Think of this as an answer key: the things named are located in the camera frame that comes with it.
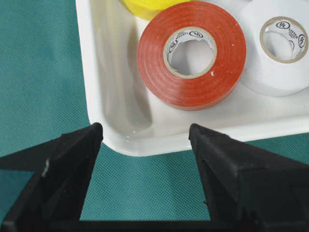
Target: tape core label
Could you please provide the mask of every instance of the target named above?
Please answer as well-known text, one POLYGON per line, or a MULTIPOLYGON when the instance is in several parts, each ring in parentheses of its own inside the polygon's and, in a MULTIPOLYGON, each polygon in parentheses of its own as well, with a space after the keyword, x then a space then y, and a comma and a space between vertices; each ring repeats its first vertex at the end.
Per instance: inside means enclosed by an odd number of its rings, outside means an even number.
POLYGON ((264 51, 274 60, 282 63, 294 63, 300 60, 308 50, 308 36, 305 29, 295 20, 287 17, 275 17, 267 21, 261 29, 260 40, 264 51), (265 46, 264 34, 276 32, 290 43, 292 55, 289 60, 282 60, 271 54, 265 46))
POLYGON ((177 33, 169 43, 169 49, 167 50, 166 54, 169 63, 171 63, 172 61, 172 57, 174 52, 176 51, 176 48, 182 43, 190 40, 197 40, 206 43, 213 51, 213 45, 211 43, 211 39, 206 34, 196 30, 182 30, 181 32, 177 33))
POLYGON ((173 73, 175 76, 181 77, 183 79, 194 79, 194 78, 204 75, 212 68, 216 58, 217 58, 216 41, 214 40, 212 35, 210 35, 209 32, 205 31, 202 28, 198 28, 198 27, 186 27, 186 28, 182 28, 174 32, 169 37, 169 39, 166 41, 165 46, 164 46, 164 51, 163 51, 164 63, 166 67, 168 68, 168 70, 171 73, 173 73), (190 40, 201 41, 207 44, 213 52, 213 57, 208 67, 206 67, 202 72, 193 74, 193 75, 183 75, 177 72, 177 70, 172 68, 171 62, 172 62, 173 54, 176 51, 177 47, 183 44, 184 42, 187 42, 190 40))

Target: yellow electrical tape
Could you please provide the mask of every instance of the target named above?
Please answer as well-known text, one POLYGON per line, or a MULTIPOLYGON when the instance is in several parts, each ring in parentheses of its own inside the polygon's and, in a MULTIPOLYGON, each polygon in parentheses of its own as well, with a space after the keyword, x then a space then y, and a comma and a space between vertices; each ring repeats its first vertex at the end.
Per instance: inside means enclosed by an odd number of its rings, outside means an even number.
POLYGON ((166 8, 190 0, 120 0, 132 14, 152 20, 158 13, 166 8))

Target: teal cloth surface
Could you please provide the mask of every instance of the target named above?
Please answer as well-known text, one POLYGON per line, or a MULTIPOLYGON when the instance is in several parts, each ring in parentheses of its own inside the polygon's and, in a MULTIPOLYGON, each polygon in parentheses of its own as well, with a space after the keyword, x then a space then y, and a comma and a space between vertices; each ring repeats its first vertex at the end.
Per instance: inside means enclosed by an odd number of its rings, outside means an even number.
POLYGON ((33 172, 0 170, 0 226, 33 172))
MULTIPOLYGON (((0 156, 89 125, 73 0, 0 0, 0 156)), ((250 144, 309 163, 309 135, 250 144)), ((209 219, 192 151, 102 145, 81 219, 209 219)))

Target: tape roll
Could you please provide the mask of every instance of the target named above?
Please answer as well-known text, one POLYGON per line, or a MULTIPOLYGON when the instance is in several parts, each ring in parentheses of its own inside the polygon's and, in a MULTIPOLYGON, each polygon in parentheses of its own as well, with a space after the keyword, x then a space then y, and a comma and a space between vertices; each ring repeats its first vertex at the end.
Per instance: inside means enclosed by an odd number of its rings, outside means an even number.
POLYGON ((238 21, 247 42, 247 60, 242 82, 256 92, 287 96, 309 86, 309 4, 304 0, 253 0, 241 11, 238 21), (289 57, 273 55, 267 47, 269 32, 283 37, 289 57))
POLYGON ((121 0, 121 3, 132 14, 146 20, 152 20, 166 8, 186 1, 190 0, 121 0))
POLYGON ((157 15, 144 30, 138 67, 146 86, 165 103, 200 110, 224 100, 235 88, 246 58, 246 43, 237 21, 206 2, 186 2, 157 15), (170 66, 176 47, 188 40, 207 43, 214 56, 201 73, 182 75, 170 66))

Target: white tray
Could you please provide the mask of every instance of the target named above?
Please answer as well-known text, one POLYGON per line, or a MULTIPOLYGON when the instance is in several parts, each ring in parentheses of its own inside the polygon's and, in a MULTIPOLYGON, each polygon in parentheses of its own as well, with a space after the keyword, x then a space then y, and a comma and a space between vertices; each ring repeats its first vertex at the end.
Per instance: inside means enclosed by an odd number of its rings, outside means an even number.
MULTIPOLYGON (((236 16, 247 0, 211 0, 236 16)), ((118 0, 76 0, 90 123, 103 125, 104 143, 130 156, 191 149, 192 123, 250 141, 309 131, 309 89, 273 98, 239 84, 221 104, 187 112, 162 103, 139 77, 136 52, 148 21, 118 0)))

